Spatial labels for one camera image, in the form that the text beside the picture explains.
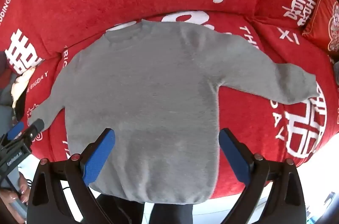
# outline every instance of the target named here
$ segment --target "blue pad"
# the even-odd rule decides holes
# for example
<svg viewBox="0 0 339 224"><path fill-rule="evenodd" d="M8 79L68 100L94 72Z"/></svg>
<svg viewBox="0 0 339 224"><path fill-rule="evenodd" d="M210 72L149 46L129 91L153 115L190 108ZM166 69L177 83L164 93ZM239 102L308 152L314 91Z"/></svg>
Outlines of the blue pad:
<svg viewBox="0 0 339 224"><path fill-rule="evenodd" d="M84 166L83 180L87 187L98 178L114 145L115 133L113 130L110 130Z"/></svg>
<svg viewBox="0 0 339 224"><path fill-rule="evenodd" d="M224 130L220 131L219 144L238 181L248 186L250 184L250 166Z"/></svg>
<svg viewBox="0 0 339 224"><path fill-rule="evenodd" d="M20 132L23 131L24 124L23 122L19 122L16 124L15 127L13 127L8 133L7 133L7 139L8 140L14 140L16 136L19 135Z"/></svg>

